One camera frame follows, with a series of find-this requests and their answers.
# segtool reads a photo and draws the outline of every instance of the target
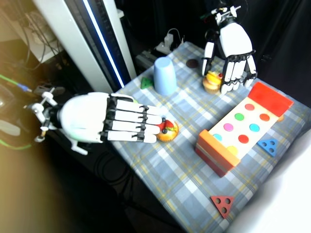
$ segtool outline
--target white light strip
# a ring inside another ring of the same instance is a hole
[[[101,43],[102,43],[102,45],[103,45],[103,47],[104,47],[104,49],[105,49],[105,51],[106,51],[106,53],[107,53],[107,56],[108,56],[108,58],[109,58],[109,61],[110,61],[111,65],[112,65],[112,67],[113,67],[113,69],[114,69],[114,71],[115,71],[115,73],[116,73],[116,75],[117,75],[117,78],[118,78],[118,80],[119,80],[119,82],[120,82],[120,84],[121,84],[121,87],[123,88],[123,87],[124,87],[123,81],[122,81],[122,79],[121,79],[121,77],[120,77],[120,74],[119,74],[119,72],[118,72],[118,70],[117,70],[117,67],[116,67],[115,62],[114,62],[113,59],[112,59],[112,56],[111,56],[111,54],[110,54],[110,51],[109,51],[109,49],[108,49],[108,47],[107,47],[107,44],[106,44],[106,42],[105,42],[105,40],[104,40],[103,34],[102,34],[101,30],[99,29],[98,23],[97,23],[97,21],[96,21],[96,19],[95,19],[95,16],[94,16],[93,12],[92,12],[92,9],[91,9],[91,7],[90,7],[90,5],[89,5],[89,3],[88,3],[87,0],[83,0],[83,3],[84,3],[84,5],[86,6],[86,10],[87,10],[88,15],[90,16],[90,18],[91,18],[91,20],[92,20],[92,23],[93,23],[93,25],[94,25],[94,27],[95,27],[95,30],[96,30],[96,32],[97,32],[97,35],[98,35],[99,39],[101,40]]]

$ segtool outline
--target red triangle block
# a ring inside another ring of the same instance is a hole
[[[229,213],[230,213],[230,209],[231,209],[232,203],[234,201],[234,197],[211,196],[210,198],[214,202],[216,208],[218,209],[218,211],[222,215],[222,217],[227,218]]]

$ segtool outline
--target robotic arm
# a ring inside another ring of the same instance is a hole
[[[251,40],[243,27],[236,23],[236,10],[240,8],[240,6],[231,6],[211,11],[211,14],[215,15],[220,31],[215,32],[207,40],[202,75],[206,76],[210,70],[214,58],[215,43],[219,44],[221,47],[219,49],[225,57],[224,78],[220,89],[222,94],[232,89],[237,90],[240,83],[249,87],[257,77],[256,65],[252,56],[256,51],[253,50]]]
[[[59,129],[71,142],[71,149],[87,155],[78,142],[137,141],[154,143],[162,123],[160,109],[134,102],[126,95],[91,92],[69,99],[63,106],[53,99],[53,89],[42,94],[43,101],[31,105],[42,123],[42,142],[48,130]]]

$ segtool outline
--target plaid tablecloth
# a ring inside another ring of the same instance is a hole
[[[285,113],[284,121],[276,123],[262,138],[278,140],[276,157],[255,145],[235,169],[219,178],[194,151],[198,134],[211,129],[248,95],[251,87],[240,86],[238,91],[224,96],[210,95],[202,85],[201,64],[195,69],[186,66],[188,59],[201,62],[203,49],[186,42],[168,56],[173,60],[178,85],[172,95],[161,96],[153,87],[140,89],[141,78],[152,78],[153,67],[118,93],[133,96],[139,103],[161,107],[164,116],[178,123],[179,135],[169,143],[112,144],[186,231],[223,232],[295,138],[310,128],[311,109],[295,101]],[[223,64],[215,58],[212,69],[221,72]],[[227,219],[221,217],[210,199],[220,195],[235,197]]]

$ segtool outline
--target white panel with colored dots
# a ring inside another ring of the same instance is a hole
[[[279,117],[246,97],[209,133],[242,159],[276,123]]]

